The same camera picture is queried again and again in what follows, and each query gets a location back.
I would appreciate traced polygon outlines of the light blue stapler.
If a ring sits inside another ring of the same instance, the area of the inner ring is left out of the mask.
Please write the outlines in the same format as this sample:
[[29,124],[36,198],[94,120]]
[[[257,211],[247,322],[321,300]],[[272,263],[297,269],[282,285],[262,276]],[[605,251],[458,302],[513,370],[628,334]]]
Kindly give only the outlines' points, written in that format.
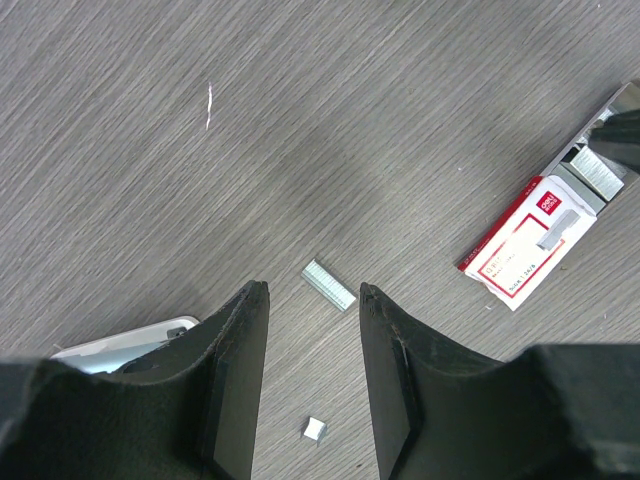
[[87,374],[112,373],[198,324],[192,316],[177,317],[62,349],[52,359]]

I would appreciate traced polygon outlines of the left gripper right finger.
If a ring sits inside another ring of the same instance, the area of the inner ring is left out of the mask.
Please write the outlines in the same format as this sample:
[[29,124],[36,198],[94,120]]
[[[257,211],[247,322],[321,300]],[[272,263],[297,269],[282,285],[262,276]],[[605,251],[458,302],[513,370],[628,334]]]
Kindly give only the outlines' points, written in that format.
[[384,479],[635,479],[639,348],[536,344],[501,362],[378,287],[359,320]]

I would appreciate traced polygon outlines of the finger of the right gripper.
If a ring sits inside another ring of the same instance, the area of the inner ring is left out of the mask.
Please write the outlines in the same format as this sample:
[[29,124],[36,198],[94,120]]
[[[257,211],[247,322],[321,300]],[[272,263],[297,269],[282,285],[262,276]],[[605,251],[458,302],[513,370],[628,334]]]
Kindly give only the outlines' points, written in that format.
[[640,111],[630,110],[608,117],[591,130],[588,147],[604,158],[639,173]]

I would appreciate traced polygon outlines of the long staple strip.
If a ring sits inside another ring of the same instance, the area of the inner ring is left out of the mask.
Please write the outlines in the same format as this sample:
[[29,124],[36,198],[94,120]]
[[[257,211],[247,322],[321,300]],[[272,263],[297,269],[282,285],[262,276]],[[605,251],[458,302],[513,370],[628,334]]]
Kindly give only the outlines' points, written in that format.
[[305,266],[301,275],[340,312],[346,312],[356,302],[356,295],[316,259]]
[[624,188],[615,172],[587,147],[580,149],[565,167],[605,201],[611,201]]

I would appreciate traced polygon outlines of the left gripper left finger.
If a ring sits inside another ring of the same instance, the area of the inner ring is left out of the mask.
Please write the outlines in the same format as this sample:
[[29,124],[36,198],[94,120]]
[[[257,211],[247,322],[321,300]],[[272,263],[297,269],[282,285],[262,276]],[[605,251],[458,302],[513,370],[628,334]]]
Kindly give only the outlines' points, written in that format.
[[1,364],[5,479],[247,479],[269,323],[262,281],[112,373]]

